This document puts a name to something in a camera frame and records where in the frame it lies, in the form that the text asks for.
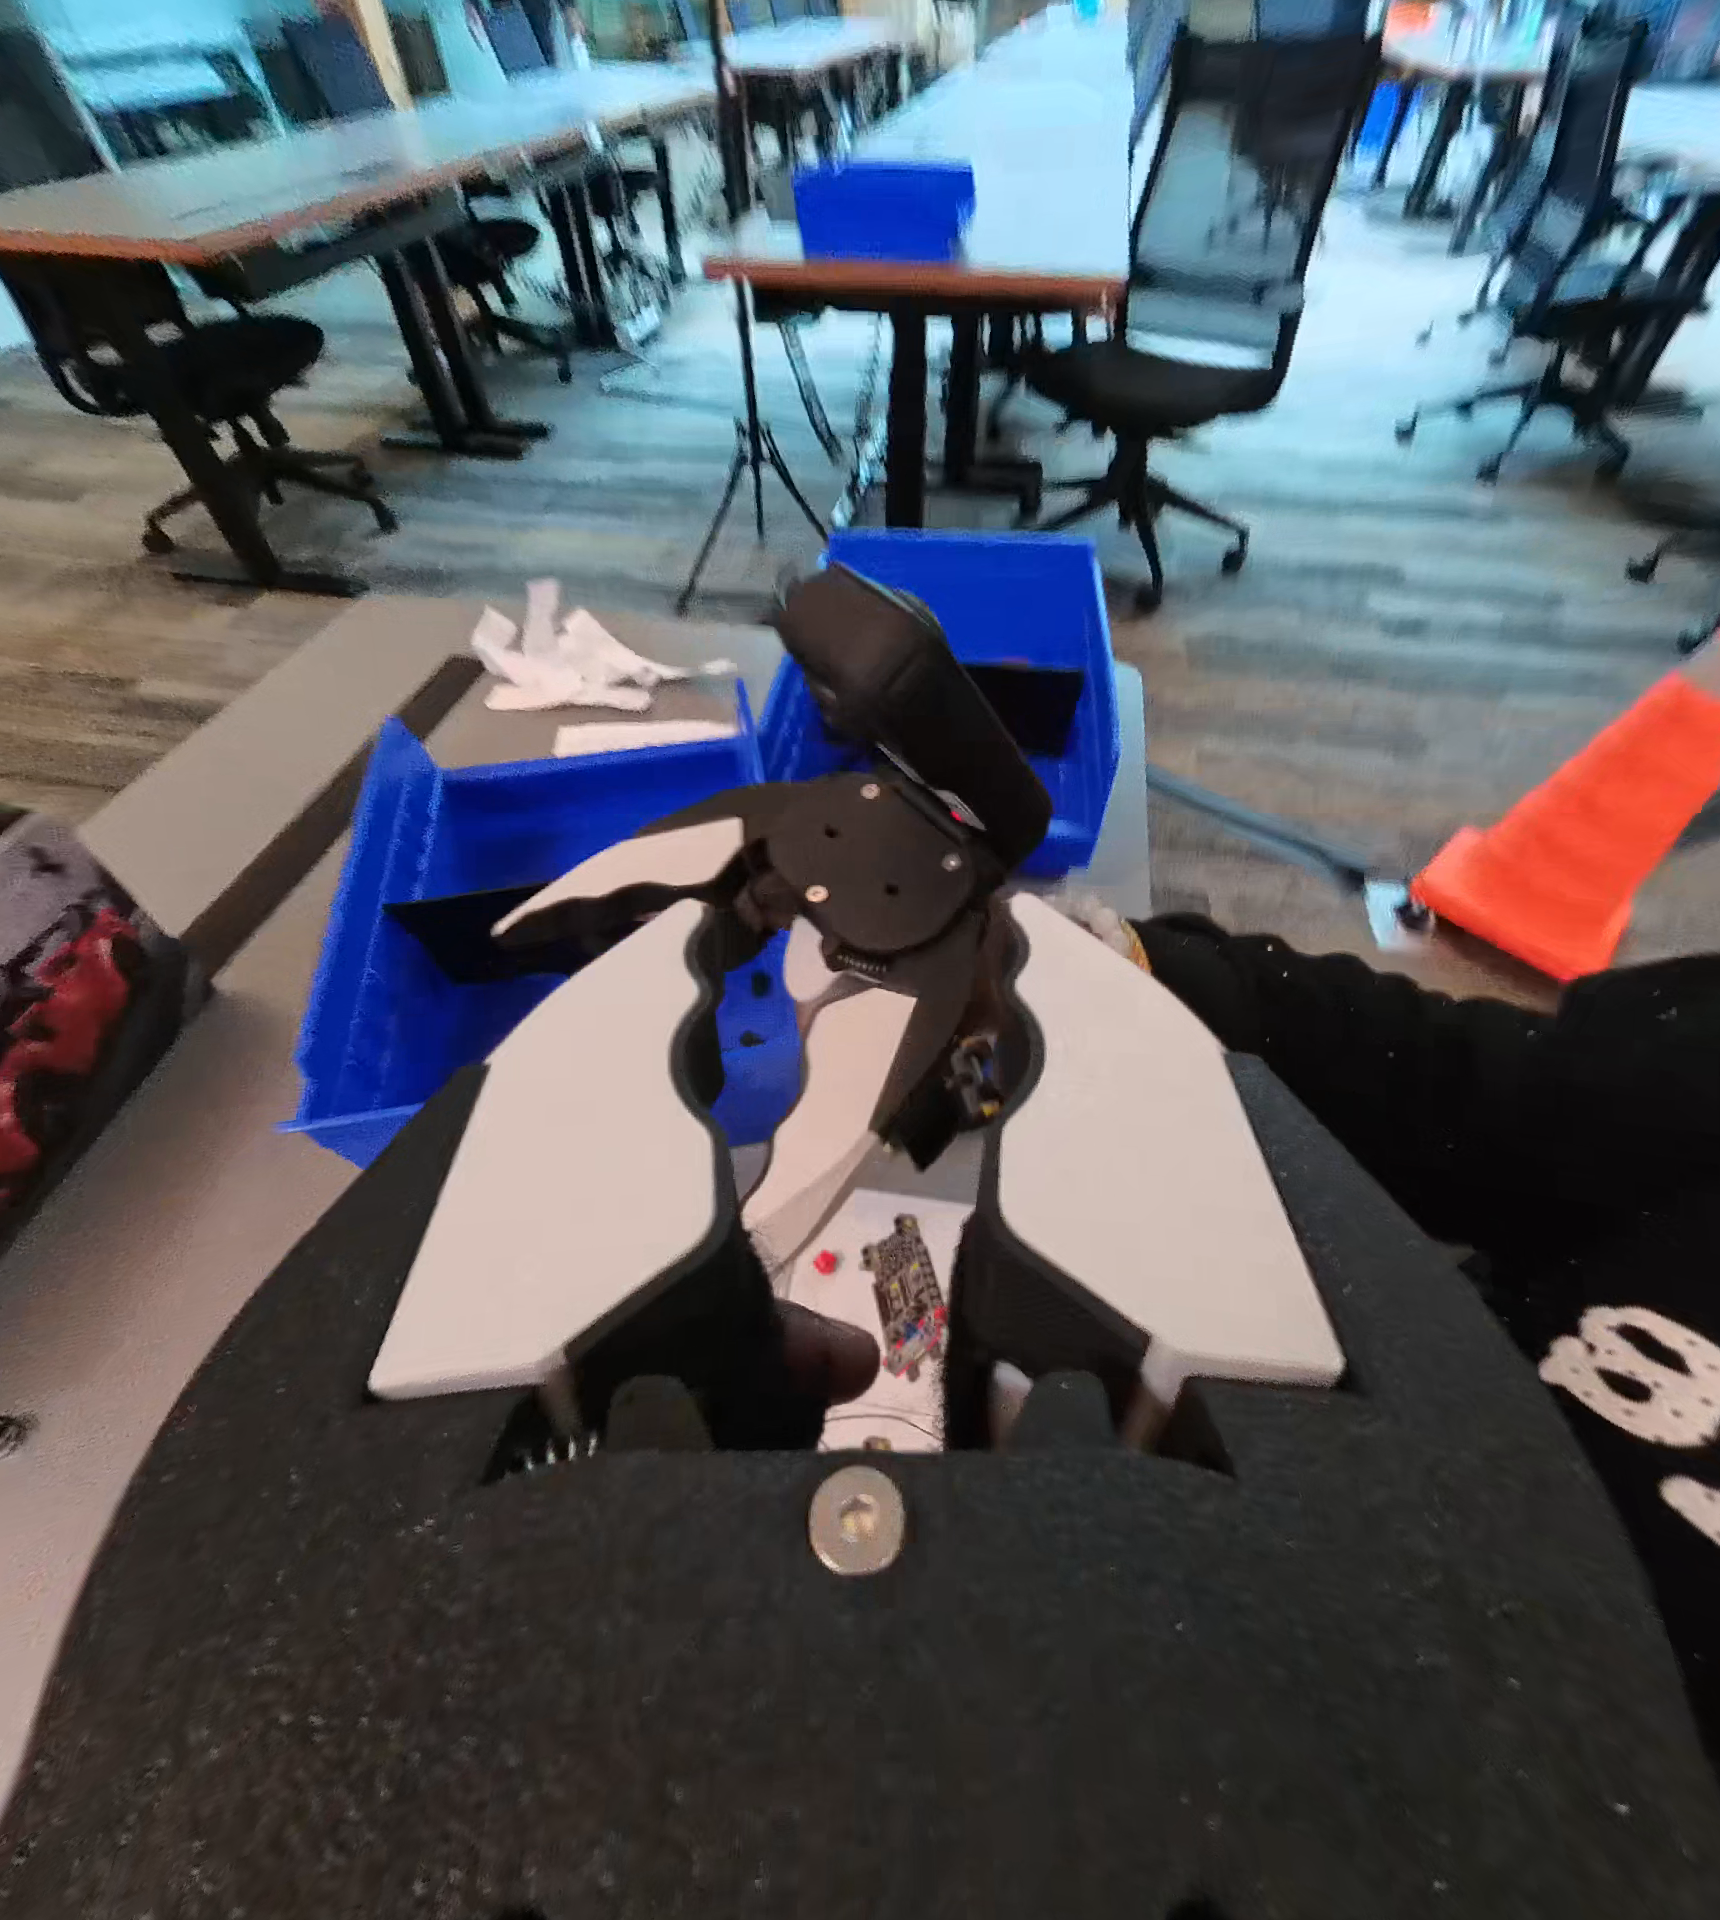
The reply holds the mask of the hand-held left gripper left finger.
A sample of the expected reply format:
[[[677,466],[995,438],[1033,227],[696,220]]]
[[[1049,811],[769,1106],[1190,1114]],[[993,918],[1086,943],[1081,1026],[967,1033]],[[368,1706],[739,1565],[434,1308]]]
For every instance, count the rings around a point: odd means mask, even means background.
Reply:
[[[718,947],[677,900],[487,1055],[369,1362],[377,1403],[530,1389],[603,1429],[631,1381],[703,1405],[743,1365]]]

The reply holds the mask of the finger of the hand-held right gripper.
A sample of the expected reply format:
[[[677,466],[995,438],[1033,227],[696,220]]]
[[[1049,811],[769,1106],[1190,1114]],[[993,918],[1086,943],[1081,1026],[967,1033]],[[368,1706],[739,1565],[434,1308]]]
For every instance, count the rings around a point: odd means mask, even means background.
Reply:
[[[800,1028],[800,1091],[738,1200],[739,1224],[767,1274],[789,1274],[848,1195],[882,1137],[875,1110],[914,1000],[859,972],[788,961]]]
[[[582,968],[668,907],[728,900],[783,807],[783,787],[735,787],[651,823],[502,912],[487,956],[509,968]]]

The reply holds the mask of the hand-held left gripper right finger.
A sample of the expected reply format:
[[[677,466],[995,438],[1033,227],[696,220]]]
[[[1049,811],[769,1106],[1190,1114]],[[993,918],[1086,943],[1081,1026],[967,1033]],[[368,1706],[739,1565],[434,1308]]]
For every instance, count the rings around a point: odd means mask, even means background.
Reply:
[[[1183,1390],[1331,1390],[1342,1342],[1223,1046],[1056,904],[1001,908],[1015,1087],[984,1137],[945,1346],[949,1429],[1014,1429],[1014,1381],[1097,1382],[1116,1429]]]

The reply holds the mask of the person's right forearm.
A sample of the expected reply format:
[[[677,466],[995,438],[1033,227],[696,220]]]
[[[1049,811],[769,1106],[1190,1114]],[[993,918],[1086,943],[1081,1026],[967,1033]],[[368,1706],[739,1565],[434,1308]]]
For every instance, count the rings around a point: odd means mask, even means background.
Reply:
[[[1259,1063],[1425,1237],[1493,1260],[1606,1213],[1554,1139],[1554,1018],[1192,914],[1127,925],[1151,976]]]

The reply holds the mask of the lego instruction booklet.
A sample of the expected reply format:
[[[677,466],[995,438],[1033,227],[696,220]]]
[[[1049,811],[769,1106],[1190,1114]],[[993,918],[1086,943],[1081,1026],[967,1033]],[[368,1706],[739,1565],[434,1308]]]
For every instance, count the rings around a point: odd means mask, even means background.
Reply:
[[[831,1220],[815,1234],[788,1274],[788,1296],[815,1314],[836,1318],[871,1335],[882,1353],[882,1333],[869,1280],[859,1264],[866,1242],[882,1239],[898,1214],[914,1214],[937,1280],[945,1295],[949,1331],[949,1279],[958,1247],[967,1224],[963,1203],[929,1199],[886,1189],[855,1189]],[[841,1257],[834,1276],[815,1276],[814,1253],[831,1247]],[[944,1357],[929,1362],[918,1382],[894,1378],[880,1358],[871,1389],[852,1405],[831,1406],[823,1417],[820,1451],[825,1455],[894,1452],[931,1455],[944,1449]]]

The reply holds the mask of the person's left hand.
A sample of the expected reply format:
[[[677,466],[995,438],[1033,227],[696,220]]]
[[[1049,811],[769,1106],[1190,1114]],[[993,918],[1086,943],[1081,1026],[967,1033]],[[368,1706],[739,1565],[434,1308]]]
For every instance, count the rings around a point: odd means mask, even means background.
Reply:
[[[775,1302],[775,1336],[788,1393],[822,1413],[859,1401],[880,1376],[877,1340],[852,1322]]]

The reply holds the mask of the blue plastic bin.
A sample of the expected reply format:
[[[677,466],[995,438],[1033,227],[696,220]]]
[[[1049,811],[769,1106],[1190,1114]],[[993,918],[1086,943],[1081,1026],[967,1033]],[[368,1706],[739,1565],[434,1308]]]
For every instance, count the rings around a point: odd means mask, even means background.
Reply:
[[[282,1133],[368,1168],[446,1081],[553,989],[491,931],[582,860],[664,815],[763,778],[743,685],[718,736],[441,769],[377,733],[296,1035]]]
[[[840,531],[815,570],[846,564],[931,613],[963,667],[1024,660],[1086,679],[1069,755],[1025,759],[1054,813],[1019,876],[1056,883],[1092,863],[1121,761],[1106,592],[1093,544],[1065,535]]]

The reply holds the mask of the black sheet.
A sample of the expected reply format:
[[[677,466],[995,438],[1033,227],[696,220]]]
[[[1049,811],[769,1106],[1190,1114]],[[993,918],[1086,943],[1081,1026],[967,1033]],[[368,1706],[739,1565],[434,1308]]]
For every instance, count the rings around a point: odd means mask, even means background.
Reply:
[[[443,978],[457,986],[565,975],[582,963],[569,940],[495,933],[538,893],[532,885],[513,885],[438,898],[392,900],[384,904],[384,917],[424,950]]]
[[[1025,759],[1065,759],[1088,679],[1079,669],[1025,660],[967,663],[967,680]]]

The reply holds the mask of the white crumpled cloth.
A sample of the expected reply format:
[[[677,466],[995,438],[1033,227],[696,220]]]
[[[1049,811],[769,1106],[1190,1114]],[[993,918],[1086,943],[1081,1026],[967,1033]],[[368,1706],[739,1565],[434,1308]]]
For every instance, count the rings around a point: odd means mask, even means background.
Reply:
[[[487,677],[486,706],[500,712],[642,716],[668,687],[739,679],[725,659],[674,667],[635,653],[592,613],[564,607],[558,578],[527,583],[519,619],[484,609],[469,653]]]

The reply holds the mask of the black tripod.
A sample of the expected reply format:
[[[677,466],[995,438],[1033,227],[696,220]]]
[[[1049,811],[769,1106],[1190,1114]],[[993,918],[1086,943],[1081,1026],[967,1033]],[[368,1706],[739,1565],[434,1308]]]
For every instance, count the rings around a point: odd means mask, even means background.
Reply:
[[[767,537],[767,480],[798,509],[805,527],[822,541],[830,535],[825,516],[808,501],[800,479],[788,456],[782,452],[772,422],[762,411],[755,375],[755,331],[767,326],[775,331],[775,343],[782,348],[793,392],[800,400],[808,428],[812,431],[823,456],[836,466],[844,466],[846,442],[838,435],[831,416],[820,395],[818,380],[809,368],[804,346],[804,326],[820,319],[818,308],[808,308],[795,300],[782,300],[774,295],[753,291],[743,280],[732,285],[733,331],[738,348],[738,371],[742,382],[742,411],[733,420],[733,448],[728,462],[728,476],[718,507],[708,522],[705,535],[694,555],[683,583],[674,599],[674,613],[688,616],[694,609],[716,548],[719,544],[725,520],[742,492],[747,492],[753,516],[753,537],[757,544]]]

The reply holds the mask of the orange traffic cone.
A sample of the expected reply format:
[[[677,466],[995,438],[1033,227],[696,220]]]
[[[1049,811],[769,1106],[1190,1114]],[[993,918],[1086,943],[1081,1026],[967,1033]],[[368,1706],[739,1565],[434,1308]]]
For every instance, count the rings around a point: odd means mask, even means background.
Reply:
[[[1486,829],[1459,829],[1409,900],[1569,985],[1615,956],[1640,888],[1720,790],[1720,626]]]

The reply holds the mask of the small blue bin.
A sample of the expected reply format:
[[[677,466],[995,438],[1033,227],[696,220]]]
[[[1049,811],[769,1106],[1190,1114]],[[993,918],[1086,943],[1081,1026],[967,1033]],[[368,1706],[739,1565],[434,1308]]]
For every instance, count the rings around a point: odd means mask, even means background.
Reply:
[[[814,263],[953,263],[977,186],[963,158],[841,158],[791,170],[800,253]]]

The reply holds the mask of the black mesh office chair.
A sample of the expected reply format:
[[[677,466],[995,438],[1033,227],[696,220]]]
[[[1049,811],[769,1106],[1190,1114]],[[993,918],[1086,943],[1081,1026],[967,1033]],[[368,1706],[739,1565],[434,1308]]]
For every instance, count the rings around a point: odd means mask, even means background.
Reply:
[[[1017,365],[1031,396],[1112,448],[1100,475],[1041,485],[1077,498],[1038,528],[1112,515],[1144,556],[1138,613],[1164,600],[1162,515],[1223,533],[1222,575],[1248,562],[1249,528],[1167,485],[1154,450],[1277,400],[1328,200],[1380,77],[1365,9],[1289,15],[1251,5],[1242,28],[1200,13],[1173,28],[1110,331]]]

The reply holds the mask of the long wood-edged table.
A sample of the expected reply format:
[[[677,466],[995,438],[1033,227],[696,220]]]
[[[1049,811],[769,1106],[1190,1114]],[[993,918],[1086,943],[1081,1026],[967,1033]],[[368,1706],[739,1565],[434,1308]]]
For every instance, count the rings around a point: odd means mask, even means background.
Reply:
[[[550,437],[538,420],[494,411],[463,333],[436,241],[465,217],[463,182],[525,182],[579,173],[607,136],[659,133],[710,109],[708,87],[675,66],[600,63],[553,71],[487,100],[392,109],[200,157],[0,193],[0,278],[53,297],[96,334],[227,551],[223,562],[148,552],[189,585],[345,602],[366,587],[285,561],[264,525],[264,497],[217,432],[144,316],[141,274],[217,273],[247,298],[368,260],[382,277],[414,368],[427,432],[407,450],[512,462]]]

